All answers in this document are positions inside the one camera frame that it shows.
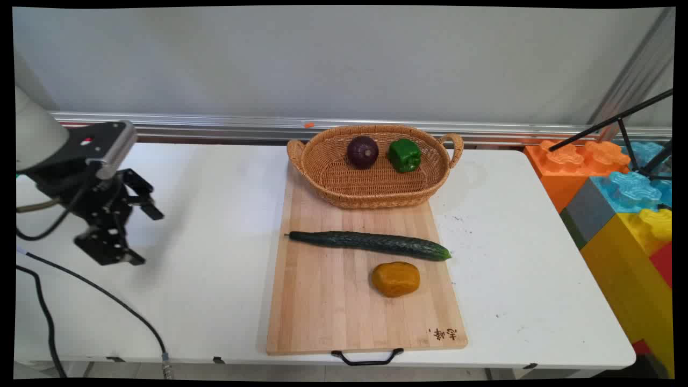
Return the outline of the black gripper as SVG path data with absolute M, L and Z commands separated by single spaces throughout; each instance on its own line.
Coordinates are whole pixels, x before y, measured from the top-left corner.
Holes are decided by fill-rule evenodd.
M 89 225 L 74 238 L 74 244 L 98 264 L 143 265 L 145 258 L 128 246 L 126 235 L 120 231 L 127 225 L 131 205 L 139 206 L 154 221 L 164 218 L 155 206 L 153 186 L 133 169 L 119 170 L 111 178 L 98 178 L 102 166 L 99 162 L 70 161 L 33 169 L 39 191 L 63 208 L 47 229 L 56 230 L 68 215 L 74 215 Z M 135 196 L 130 195 L 130 188 Z

